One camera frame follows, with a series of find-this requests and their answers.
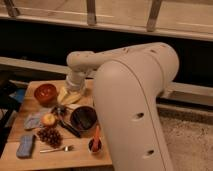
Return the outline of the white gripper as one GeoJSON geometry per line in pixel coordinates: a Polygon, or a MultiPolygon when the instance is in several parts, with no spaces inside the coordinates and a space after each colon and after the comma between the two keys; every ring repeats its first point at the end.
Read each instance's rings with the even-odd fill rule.
{"type": "MultiPolygon", "coordinates": [[[[85,74],[83,72],[70,71],[66,76],[66,87],[69,91],[75,92],[80,91],[85,85],[85,74]]],[[[62,86],[57,102],[61,103],[68,95],[67,89],[62,86]]]]}

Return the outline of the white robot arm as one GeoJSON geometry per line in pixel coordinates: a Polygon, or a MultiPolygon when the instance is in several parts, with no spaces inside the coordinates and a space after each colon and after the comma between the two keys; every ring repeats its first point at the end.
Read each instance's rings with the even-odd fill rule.
{"type": "Polygon", "coordinates": [[[115,171],[173,171],[156,107],[157,96],[175,78],[179,59],[162,42],[67,56],[68,103],[95,71],[93,102],[115,171]]]}

